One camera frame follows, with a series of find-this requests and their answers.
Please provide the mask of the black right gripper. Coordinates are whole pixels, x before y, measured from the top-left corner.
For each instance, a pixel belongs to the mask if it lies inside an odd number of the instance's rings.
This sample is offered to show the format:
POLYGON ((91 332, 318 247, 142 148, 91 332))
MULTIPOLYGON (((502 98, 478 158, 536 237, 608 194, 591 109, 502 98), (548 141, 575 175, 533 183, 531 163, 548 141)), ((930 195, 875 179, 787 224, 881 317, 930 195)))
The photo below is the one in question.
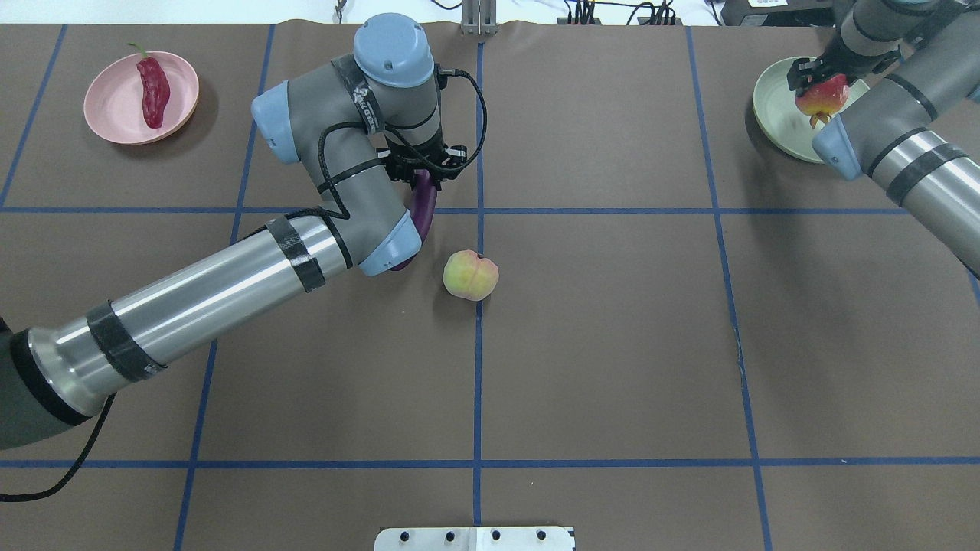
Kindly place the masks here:
POLYGON ((844 84, 850 85, 851 78, 847 76, 844 67, 836 60, 819 58, 795 58, 787 72, 788 90, 795 94, 804 94, 815 85, 826 83, 842 74, 844 84))

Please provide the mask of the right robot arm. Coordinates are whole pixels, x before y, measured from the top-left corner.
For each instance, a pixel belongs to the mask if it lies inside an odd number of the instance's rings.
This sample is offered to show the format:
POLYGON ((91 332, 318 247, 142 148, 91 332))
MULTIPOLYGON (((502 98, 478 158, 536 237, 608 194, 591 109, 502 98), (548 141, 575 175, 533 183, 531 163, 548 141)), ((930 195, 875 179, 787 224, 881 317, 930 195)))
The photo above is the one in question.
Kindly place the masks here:
POLYGON ((880 74, 816 133, 818 157, 853 181, 869 177, 935 235, 970 273, 979 266, 978 164, 930 128, 945 111, 978 100, 976 1, 857 1, 813 60, 786 74, 797 95, 838 74, 880 74))

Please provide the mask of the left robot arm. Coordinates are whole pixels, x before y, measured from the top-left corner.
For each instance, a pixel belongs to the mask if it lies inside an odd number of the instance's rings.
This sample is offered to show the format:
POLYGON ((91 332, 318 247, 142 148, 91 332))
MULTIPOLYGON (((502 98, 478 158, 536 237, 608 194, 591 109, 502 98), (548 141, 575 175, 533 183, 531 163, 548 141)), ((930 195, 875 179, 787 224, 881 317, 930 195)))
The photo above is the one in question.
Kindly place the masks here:
POLYGON ((357 29, 350 54, 256 97, 256 129, 280 161, 303 165, 321 205, 63 327, 3 328, 2 449, 76 428, 127 385, 346 269, 405 266, 438 182, 473 160, 443 138, 441 92, 458 76, 435 62, 419 22, 384 13, 357 29))

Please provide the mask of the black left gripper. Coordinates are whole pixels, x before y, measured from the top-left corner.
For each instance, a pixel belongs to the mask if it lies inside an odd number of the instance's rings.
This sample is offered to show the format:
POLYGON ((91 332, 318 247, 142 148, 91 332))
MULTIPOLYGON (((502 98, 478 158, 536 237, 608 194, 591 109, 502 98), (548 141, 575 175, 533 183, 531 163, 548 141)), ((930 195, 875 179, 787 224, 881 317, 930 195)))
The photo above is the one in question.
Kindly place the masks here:
POLYGON ((446 179, 456 179, 468 166, 468 148, 462 145, 438 146, 426 155, 423 151, 390 145, 381 159, 386 174, 392 181, 410 184, 415 170, 428 170, 437 184, 446 179))

